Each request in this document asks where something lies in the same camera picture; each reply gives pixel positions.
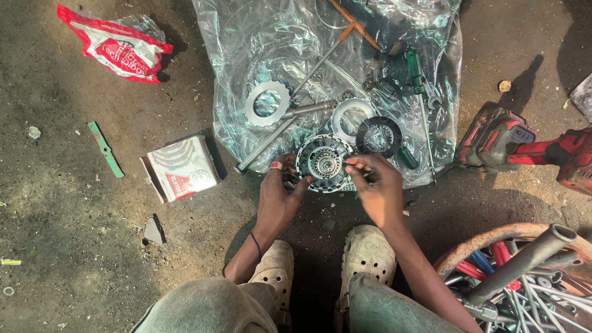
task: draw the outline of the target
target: cordless drill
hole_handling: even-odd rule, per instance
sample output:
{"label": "cordless drill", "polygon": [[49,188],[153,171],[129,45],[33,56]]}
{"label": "cordless drill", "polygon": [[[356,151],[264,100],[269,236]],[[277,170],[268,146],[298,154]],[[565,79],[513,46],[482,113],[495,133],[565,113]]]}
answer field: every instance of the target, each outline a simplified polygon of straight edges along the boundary
{"label": "cordless drill", "polygon": [[536,142],[538,137],[517,114],[485,108],[462,138],[455,162],[488,174],[516,170],[521,164],[557,165],[561,185],[592,196],[592,126],[567,130],[551,141]]}

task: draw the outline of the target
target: hand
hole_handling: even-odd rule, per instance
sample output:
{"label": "hand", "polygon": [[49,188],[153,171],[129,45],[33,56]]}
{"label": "hand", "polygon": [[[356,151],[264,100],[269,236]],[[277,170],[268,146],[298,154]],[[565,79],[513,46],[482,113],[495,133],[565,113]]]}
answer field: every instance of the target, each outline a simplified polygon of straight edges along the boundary
{"label": "hand", "polygon": [[[288,171],[295,175],[296,169],[291,161],[296,159],[294,154],[282,155],[276,161],[282,164],[282,171]],[[257,224],[253,229],[255,238],[275,239],[284,231],[296,215],[298,206],[304,198],[306,189],[312,182],[312,176],[306,176],[298,182],[296,189],[288,193],[282,184],[282,171],[270,169],[261,183],[259,194],[259,210],[257,211]]]}
{"label": "hand", "polygon": [[[358,155],[348,158],[345,171],[362,199],[368,216],[383,229],[403,224],[403,180],[401,173],[379,154]],[[373,171],[378,180],[369,184],[364,172]]]}

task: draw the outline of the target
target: concrete floor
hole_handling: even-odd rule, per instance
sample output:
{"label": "concrete floor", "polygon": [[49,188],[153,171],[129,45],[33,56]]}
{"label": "concrete floor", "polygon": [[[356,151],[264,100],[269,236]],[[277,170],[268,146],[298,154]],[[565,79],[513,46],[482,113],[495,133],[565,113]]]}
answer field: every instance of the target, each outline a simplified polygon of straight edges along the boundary
{"label": "concrete floor", "polygon": [[[64,331],[124,332],[179,283],[219,274],[254,224],[261,177],[236,175],[236,162],[218,145],[224,181],[192,200],[160,204],[143,182],[138,158],[208,133],[212,122],[214,77],[193,6],[189,0],[62,3],[105,19],[149,14],[175,45],[174,62],[165,56],[170,80],[160,85],[117,78],[81,55],[82,43],[55,16],[57,1],[3,3],[0,201],[7,205],[0,207],[0,257],[22,265],[0,267],[0,287],[16,290],[0,295],[0,329],[57,332],[64,323]],[[487,102],[521,113],[542,140],[587,126],[573,105],[562,106],[592,72],[590,17],[591,2],[465,0],[459,137]],[[514,80],[504,95],[496,90],[502,79]],[[122,179],[99,154],[89,121],[107,138],[126,173]],[[29,126],[41,129],[39,140],[27,137]],[[557,184],[557,170],[446,175],[437,187],[406,191],[418,201],[407,222],[432,261],[476,233],[512,222],[558,222],[589,235],[592,200]],[[143,231],[134,225],[144,226],[153,213],[169,242],[142,248]],[[324,219],[335,220],[335,230],[322,229]],[[343,238],[361,223],[369,220],[353,194],[308,193],[282,234],[295,254],[294,331],[312,330],[306,327],[312,319],[330,329]]]}

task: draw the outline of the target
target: wire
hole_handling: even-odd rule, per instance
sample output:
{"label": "wire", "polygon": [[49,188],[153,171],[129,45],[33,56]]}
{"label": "wire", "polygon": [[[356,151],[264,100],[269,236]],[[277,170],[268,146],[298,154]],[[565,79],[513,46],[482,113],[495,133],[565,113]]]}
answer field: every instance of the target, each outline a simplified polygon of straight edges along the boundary
{"label": "wire", "polygon": [[351,27],[352,25],[356,24],[356,22],[358,22],[357,20],[355,20],[354,22],[351,22],[351,23],[350,23],[350,24],[348,24],[348,25],[344,25],[343,27],[337,27],[337,26],[335,26],[335,25],[331,25],[331,24],[327,23],[327,22],[326,22],[326,21],[325,21],[325,20],[324,20],[324,19],[321,17],[321,13],[319,13],[319,12],[318,12],[318,6],[317,6],[317,2],[318,2],[318,0],[314,0],[314,10],[315,10],[315,12],[317,12],[318,19],[319,19],[319,20],[320,20],[320,21],[321,21],[321,22],[322,22],[324,25],[328,26],[329,28],[333,28],[333,29],[346,29],[346,28],[349,28],[349,27]]}

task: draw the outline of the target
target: shoe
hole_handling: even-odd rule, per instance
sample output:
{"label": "shoe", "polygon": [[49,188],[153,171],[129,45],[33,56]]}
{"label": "shoe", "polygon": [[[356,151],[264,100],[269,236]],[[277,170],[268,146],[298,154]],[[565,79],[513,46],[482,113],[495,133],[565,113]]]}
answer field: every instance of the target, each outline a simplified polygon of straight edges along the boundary
{"label": "shoe", "polygon": [[261,258],[249,282],[270,284],[279,301],[278,325],[292,326],[289,313],[290,292],[294,279],[294,252],[288,242],[276,240]]}
{"label": "shoe", "polygon": [[341,293],[335,302],[333,317],[337,333],[343,332],[343,315],[349,311],[349,282],[352,277],[358,273],[368,273],[390,287],[397,269],[395,251],[378,227],[356,226],[345,238],[341,269]]}

